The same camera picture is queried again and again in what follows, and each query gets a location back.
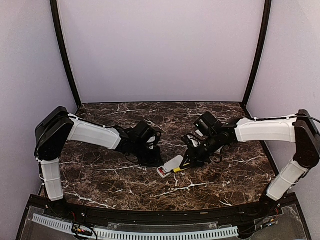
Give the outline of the yellow handled screwdriver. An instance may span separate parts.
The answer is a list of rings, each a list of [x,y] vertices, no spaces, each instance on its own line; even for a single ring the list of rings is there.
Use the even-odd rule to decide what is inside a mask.
[[[172,173],[178,173],[190,168],[190,163],[181,164],[179,167],[173,168]]]

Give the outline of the white remote control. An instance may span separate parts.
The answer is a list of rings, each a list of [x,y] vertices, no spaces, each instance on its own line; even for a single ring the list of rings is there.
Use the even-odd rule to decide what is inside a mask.
[[[172,170],[174,168],[177,168],[180,166],[180,164],[182,163],[184,157],[181,155],[176,156],[175,158],[171,159],[170,161],[166,162],[164,165],[158,167],[158,168],[163,168],[166,171],[166,175],[162,175],[159,173],[158,168],[156,169],[157,173],[162,177],[162,178],[166,178],[169,175],[172,174]]]

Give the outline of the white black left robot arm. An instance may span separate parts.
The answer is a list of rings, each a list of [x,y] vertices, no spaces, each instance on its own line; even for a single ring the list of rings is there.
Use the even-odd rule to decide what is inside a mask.
[[[154,130],[145,121],[134,128],[118,125],[105,126],[84,120],[59,106],[35,129],[35,159],[39,163],[39,174],[44,183],[51,210],[60,218],[67,218],[70,206],[62,199],[60,157],[67,141],[96,145],[137,158],[140,166],[154,168],[164,162],[158,143],[161,132]]]

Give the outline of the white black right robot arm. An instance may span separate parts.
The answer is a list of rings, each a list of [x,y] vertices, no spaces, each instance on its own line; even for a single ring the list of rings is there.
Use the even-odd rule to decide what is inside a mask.
[[[320,162],[320,132],[317,119],[301,109],[298,113],[272,118],[235,118],[221,123],[209,112],[194,125],[207,138],[198,146],[189,146],[187,156],[192,163],[206,162],[220,148],[252,141],[294,143],[296,152],[286,167],[266,189],[266,198],[255,205],[255,213],[266,217],[275,208],[274,201],[283,195]]]

